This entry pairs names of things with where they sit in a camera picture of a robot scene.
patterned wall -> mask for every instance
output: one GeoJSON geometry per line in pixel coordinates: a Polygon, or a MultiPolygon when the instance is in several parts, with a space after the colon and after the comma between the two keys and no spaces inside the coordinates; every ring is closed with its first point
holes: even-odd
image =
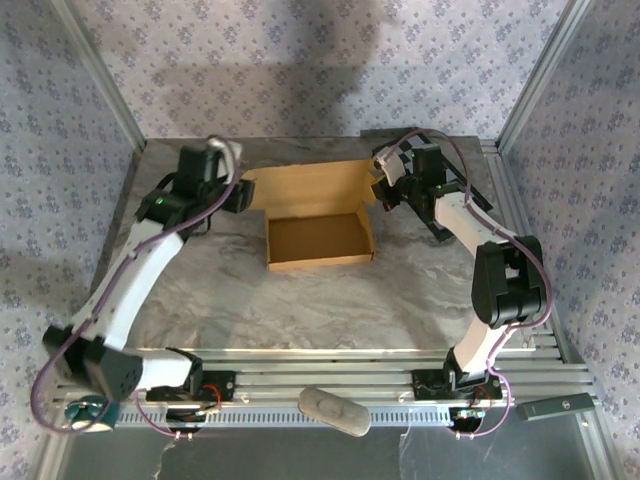
{"type": "Polygon", "coordinates": [[[88,296],[132,148],[46,2],[0,18],[0,478],[17,479],[43,329],[88,296]]]}
{"type": "Polygon", "coordinates": [[[150,138],[495,138],[566,3],[75,1],[150,138]]]}
{"type": "Polygon", "coordinates": [[[564,327],[640,478],[640,6],[594,3],[508,157],[564,327]]]}

gray marble tabletop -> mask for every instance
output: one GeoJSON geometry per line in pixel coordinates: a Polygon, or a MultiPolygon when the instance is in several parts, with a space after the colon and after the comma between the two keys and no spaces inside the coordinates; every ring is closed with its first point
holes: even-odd
{"type": "MultiPolygon", "coordinates": [[[[246,139],[242,168],[368,158],[381,138],[246,139]]],[[[477,138],[458,138],[474,185],[495,204],[477,138]]],[[[125,242],[144,195],[177,166],[187,140],[150,140],[115,241],[125,242]]],[[[443,151],[459,162],[451,149],[443,151]]],[[[473,260],[455,239],[438,243],[406,205],[369,208],[376,255],[359,265],[268,272],[263,213],[219,212],[158,279],[130,347],[446,349],[464,335],[473,260]]],[[[497,217],[497,208],[493,215],[497,217]]]]}

